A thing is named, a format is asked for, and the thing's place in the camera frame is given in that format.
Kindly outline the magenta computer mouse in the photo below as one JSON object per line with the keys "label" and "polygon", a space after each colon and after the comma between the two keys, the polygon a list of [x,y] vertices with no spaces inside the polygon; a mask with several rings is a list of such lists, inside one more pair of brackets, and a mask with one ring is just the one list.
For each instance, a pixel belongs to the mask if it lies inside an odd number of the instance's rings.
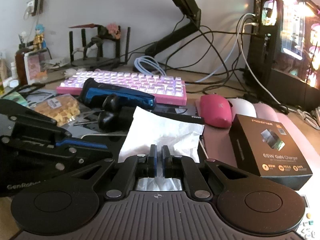
{"label": "magenta computer mouse", "polygon": [[230,128],[232,125],[232,111],[229,101],[217,94],[200,97],[200,116],[205,124],[217,128]]}

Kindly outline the white computer mouse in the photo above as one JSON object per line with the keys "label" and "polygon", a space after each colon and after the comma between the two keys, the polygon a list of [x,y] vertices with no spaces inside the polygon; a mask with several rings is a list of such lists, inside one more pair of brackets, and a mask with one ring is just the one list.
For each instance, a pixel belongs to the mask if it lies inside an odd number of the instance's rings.
{"label": "white computer mouse", "polygon": [[257,117],[255,107],[249,101],[241,98],[228,99],[228,101],[231,106],[232,120],[234,120],[237,114],[250,116],[254,118]]}

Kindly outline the blue haired gold figurine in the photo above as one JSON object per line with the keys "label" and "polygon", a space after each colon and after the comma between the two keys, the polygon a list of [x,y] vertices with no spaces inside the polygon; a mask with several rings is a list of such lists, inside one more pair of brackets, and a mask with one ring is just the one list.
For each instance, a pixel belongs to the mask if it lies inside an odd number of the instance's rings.
{"label": "blue haired gold figurine", "polygon": [[37,24],[35,27],[35,36],[33,39],[33,50],[42,50],[46,48],[46,41],[44,39],[44,26]]}

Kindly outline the white remote control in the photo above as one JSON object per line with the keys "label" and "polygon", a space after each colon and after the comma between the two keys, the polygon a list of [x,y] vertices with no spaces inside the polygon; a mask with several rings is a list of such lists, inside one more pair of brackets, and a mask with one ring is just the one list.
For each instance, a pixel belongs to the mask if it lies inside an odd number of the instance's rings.
{"label": "white remote control", "polygon": [[319,239],[319,222],[317,221],[316,210],[310,205],[306,195],[301,195],[301,197],[305,205],[305,212],[296,233],[302,239]]}

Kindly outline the floral tissue pack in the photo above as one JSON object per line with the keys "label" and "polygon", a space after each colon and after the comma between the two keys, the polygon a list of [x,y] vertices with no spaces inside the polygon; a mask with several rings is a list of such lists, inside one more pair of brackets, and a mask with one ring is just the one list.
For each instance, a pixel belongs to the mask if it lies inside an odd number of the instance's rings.
{"label": "floral tissue pack", "polygon": [[21,94],[19,94],[18,92],[12,92],[10,94],[7,94],[3,99],[16,102],[19,105],[22,105],[24,107],[28,107],[27,100],[25,100],[25,98],[21,96]]}

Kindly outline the pale pink computer mouse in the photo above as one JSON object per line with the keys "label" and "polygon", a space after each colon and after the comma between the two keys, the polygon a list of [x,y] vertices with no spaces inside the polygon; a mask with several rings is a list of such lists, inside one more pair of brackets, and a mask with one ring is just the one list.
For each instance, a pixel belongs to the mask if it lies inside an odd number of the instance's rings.
{"label": "pale pink computer mouse", "polygon": [[264,103],[254,103],[253,106],[257,118],[274,122],[279,121],[276,111],[271,106]]}

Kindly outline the white paper tissue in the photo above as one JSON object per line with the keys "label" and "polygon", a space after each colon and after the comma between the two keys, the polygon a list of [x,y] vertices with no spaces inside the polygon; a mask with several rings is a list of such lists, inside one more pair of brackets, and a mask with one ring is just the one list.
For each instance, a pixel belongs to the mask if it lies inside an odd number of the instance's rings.
{"label": "white paper tissue", "polygon": [[169,119],[136,107],[118,161],[122,163],[132,155],[148,154],[151,145],[156,145],[158,157],[162,146],[168,146],[171,155],[191,157],[199,163],[197,149],[203,130],[202,124]]}

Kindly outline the black charger box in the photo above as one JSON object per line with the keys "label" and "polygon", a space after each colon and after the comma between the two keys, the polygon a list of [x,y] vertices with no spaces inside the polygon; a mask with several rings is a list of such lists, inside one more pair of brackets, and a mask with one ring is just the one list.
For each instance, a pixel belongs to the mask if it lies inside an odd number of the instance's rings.
{"label": "black charger box", "polygon": [[229,137],[241,170],[296,191],[312,177],[302,152],[279,122],[237,114]]}

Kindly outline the packaged yellow waffle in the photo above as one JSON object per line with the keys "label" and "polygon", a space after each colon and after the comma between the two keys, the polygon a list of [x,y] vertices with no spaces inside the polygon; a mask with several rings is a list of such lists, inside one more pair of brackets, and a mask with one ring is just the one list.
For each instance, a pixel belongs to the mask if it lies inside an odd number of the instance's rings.
{"label": "packaged yellow waffle", "polygon": [[36,104],[34,111],[54,119],[57,126],[61,127],[80,115],[80,105],[75,98],[66,94]]}

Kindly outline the black wifi router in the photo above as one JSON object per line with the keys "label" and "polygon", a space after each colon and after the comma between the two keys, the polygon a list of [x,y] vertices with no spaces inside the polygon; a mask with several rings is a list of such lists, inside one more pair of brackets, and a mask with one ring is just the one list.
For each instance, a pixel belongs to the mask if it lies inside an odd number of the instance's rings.
{"label": "black wifi router", "polygon": [[[97,29],[97,35],[89,42],[86,40],[86,29]],[[103,26],[100,24],[83,24],[70,27],[70,29],[81,30],[82,47],[74,48],[73,32],[69,32],[70,64],[73,67],[88,67],[90,69],[107,68],[114,69],[121,64],[127,64],[129,60],[129,44],[131,28],[127,28],[125,54],[121,55],[121,27],[116,24]],[[112,41],[115,44],[115,55],[113,58],[104,57],[103,44]]]}

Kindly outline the black rgb computer tower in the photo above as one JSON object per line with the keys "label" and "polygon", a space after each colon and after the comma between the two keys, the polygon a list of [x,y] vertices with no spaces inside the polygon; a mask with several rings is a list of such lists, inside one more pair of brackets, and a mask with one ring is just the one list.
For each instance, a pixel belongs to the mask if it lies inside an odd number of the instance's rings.
{"label": "black rgb computer tower", "polygon": [[319,6],[254,0],[244,77],[260,97],[311,111],[319,106]]}

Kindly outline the brown glass bottle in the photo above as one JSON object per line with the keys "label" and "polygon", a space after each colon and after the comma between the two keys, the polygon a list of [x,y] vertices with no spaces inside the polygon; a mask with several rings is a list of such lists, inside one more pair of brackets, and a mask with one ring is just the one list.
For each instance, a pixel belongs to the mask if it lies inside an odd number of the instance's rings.
{"label": "brown glass bottle", "polygon": [[19,50],[15,53],[15,63],[17,69],[17,75],[21,85],[27,85],[27,75],[25,71],[25,64],[24,64],[24,55],[28,52],[31,52],[31,49],[26,47],[25,44],[19,45]]}

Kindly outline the pink mechanical keyboard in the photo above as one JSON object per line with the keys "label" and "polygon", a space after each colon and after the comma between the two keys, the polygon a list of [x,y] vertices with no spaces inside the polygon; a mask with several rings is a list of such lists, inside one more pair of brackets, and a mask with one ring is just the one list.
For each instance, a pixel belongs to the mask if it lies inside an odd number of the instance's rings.
{"label": "pink mechanical keyboard", "polygon": [[106,83],[152,94],[157,103],[185,106],[187,93],[185,83],[180,77],[146,75],[142,73],[111,72],[106,70],[79,71],[65,79],[56,88],[59,94],[79,95],[85,81],[93,78]]}

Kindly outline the blue electric shaver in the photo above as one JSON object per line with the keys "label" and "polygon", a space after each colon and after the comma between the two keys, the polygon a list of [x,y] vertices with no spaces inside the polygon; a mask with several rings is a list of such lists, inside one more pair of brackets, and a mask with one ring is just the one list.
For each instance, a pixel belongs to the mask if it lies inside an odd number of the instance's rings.
{"label": "blue electric shaver", "polygon": [[78,100],[88,108],[99,109],[99,128],[107,133],[129,130],[136,107],[154,110],[153,95],[131,88],[98,83],[93,78],[85,81]]}

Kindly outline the pink haired dark figurine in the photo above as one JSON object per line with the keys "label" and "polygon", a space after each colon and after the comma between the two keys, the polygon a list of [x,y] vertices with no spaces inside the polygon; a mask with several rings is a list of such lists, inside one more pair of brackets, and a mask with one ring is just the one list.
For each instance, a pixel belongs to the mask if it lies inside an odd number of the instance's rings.
{"label": "pink haired dark figurine", "polygon": [[83,52],[83,60],[87,59],[87,53],[90,52],[92,49],[97,48],[97,61],[100,60],[100,52],[103,48],[104,40],[119,40],[121,37],[120,26],[116,23],[110,23],[107,26],[99,25],[99,24],[83,24],[83,25],[75,25],[71,27],[74,28],[97,28],[98,34],[91,38],[91,41],[80,48],[76,48],[72,51],[72,55],[77,52]]}

